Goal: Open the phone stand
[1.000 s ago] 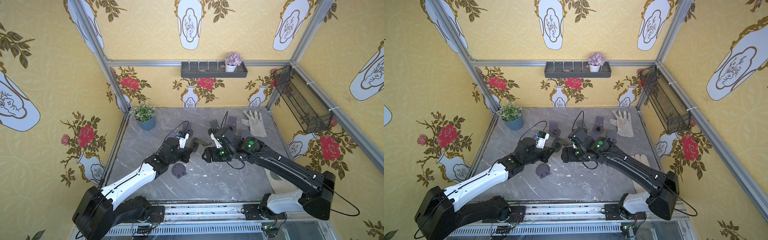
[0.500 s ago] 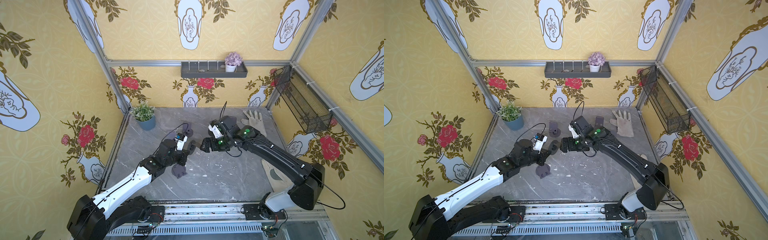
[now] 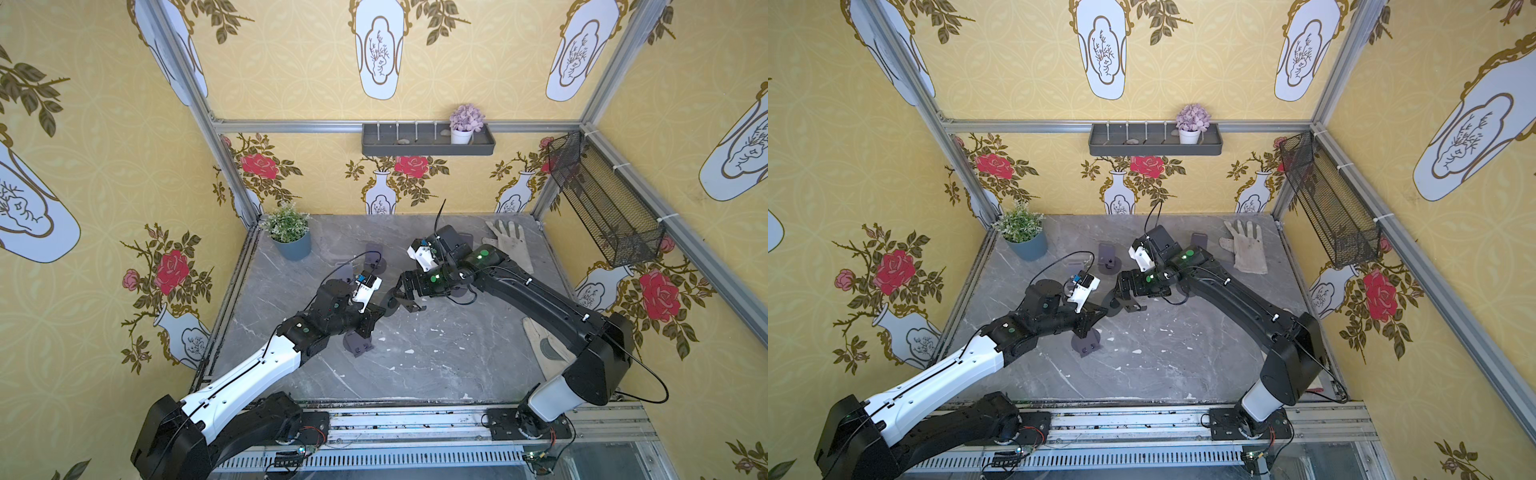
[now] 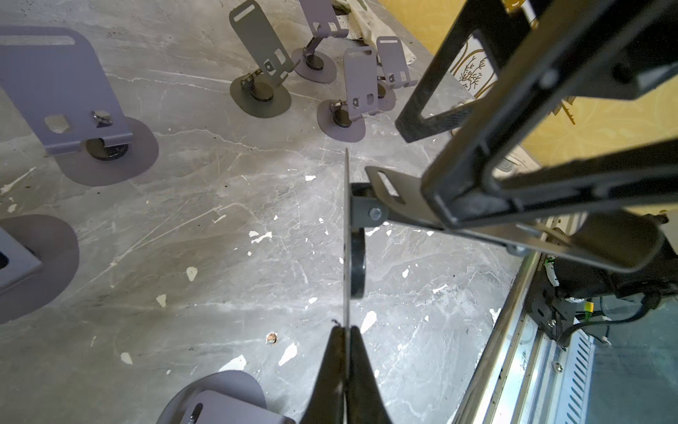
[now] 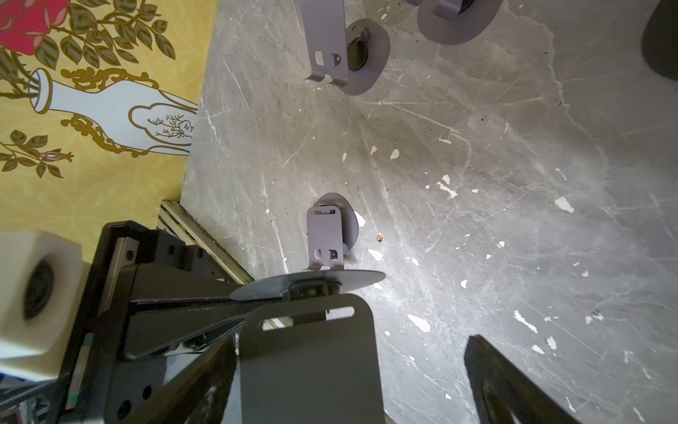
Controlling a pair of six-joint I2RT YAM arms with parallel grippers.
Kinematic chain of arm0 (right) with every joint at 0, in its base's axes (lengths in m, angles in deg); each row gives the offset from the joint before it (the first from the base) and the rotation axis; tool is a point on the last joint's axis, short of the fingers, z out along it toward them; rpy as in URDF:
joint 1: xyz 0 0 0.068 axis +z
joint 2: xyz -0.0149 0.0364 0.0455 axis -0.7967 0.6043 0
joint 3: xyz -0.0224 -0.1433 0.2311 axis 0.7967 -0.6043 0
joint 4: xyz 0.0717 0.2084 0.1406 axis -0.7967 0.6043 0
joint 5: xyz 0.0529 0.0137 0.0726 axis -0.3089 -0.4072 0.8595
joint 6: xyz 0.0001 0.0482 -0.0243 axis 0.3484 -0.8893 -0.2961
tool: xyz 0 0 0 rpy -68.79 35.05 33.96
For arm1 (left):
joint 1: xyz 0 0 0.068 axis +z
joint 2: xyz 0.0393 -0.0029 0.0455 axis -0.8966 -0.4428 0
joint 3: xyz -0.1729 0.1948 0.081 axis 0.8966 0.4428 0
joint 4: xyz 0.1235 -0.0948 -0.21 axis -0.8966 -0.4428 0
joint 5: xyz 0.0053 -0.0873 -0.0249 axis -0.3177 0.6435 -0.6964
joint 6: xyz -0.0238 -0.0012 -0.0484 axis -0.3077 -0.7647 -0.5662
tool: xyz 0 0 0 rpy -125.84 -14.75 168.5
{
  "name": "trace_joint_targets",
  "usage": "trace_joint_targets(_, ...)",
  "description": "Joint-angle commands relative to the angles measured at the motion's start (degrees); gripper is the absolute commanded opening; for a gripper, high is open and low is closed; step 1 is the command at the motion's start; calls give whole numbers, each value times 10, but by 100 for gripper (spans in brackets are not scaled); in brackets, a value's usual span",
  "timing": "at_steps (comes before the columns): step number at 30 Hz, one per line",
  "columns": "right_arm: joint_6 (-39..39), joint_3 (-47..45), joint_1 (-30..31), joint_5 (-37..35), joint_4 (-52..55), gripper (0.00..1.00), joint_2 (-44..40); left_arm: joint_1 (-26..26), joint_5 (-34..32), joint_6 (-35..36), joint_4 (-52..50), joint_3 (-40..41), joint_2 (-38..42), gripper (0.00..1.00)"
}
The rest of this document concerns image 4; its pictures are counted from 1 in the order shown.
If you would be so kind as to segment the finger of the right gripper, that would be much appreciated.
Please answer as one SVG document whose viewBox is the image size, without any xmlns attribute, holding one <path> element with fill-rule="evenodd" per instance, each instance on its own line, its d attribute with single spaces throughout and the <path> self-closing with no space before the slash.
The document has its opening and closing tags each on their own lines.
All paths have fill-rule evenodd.
<svg viewBox="0 0 678 424">
<path fill-rule="evenodd" d="M 471 105 L 455 106 L 443 99 L 452 84 L 450 71 L 469 40 L 477 40 L 488 66 L 499 75 L 550 5 L 549 1 L 465 2 L 395 121 L 404 140 L 413 143 L 447 133 L 471 115 Z"/>
</svg>

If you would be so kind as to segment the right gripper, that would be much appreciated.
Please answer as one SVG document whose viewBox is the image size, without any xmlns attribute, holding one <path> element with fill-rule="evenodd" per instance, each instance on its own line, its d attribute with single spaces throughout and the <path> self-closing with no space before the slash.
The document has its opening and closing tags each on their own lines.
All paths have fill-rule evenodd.
<svg viewBox="0 0 678 424">
<path fill-rule="evenodd" d="M 423 44 L 434 53 L 466 1 L 427 1 L 420 21 Z M 470 96 L 480 99 L 496 85 L 496 70 L 480 41 L 465 41 L 448 69 Z M 635 101 L 562 100 L 521 143 L 543 167 L 649 145 L 677 137 L 677 75 Z M 562 255 L 551 268 L 556 296 L 564 300 L 639 294 L 677 294 L 677 213 L 637 216 L 626 211 L 591 214 L 569 236 L 591 256 L 586 263 Z"/>
</svg>

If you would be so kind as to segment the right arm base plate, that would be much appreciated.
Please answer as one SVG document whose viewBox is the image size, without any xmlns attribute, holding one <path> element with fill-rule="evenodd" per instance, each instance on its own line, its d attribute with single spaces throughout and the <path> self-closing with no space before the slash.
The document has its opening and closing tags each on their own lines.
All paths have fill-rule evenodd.
<svg viewBox="0 0 678 424">
<path fill-rule="evenodd" d="M 560 287 L 555 273 L 554 256 L 542 255 L 525 298 L 526 314 L 552 340 L 574 325 L 577 311 L 584 301 L 569 298 Z"/>
</svg>

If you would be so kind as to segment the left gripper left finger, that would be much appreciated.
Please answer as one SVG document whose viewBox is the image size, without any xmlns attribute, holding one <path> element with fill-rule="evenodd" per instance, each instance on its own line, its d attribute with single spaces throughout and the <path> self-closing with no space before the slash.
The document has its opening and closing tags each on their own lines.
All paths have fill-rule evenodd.
<svg viewBox="0 0 678 424">
<path fill-rule="evenodd" d="M 335 326 L 321 362 L 307 409 L 300 421 L 306 423 L 344 422 L 344 394 L 347 379 L 346 331 Z"/>
</svg>

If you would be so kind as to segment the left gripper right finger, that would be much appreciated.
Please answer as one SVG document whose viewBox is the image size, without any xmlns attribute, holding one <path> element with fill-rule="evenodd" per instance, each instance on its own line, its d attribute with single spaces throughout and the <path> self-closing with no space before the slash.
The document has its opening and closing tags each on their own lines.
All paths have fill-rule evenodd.
<svg viewBox="0 0 678 424">
<path fill-rule="evenodd" d="M 347 379 L 347 422 L 351 424 L 391 424 L 367 348 L 358 327 L 350 330 Z"/>
</svg>

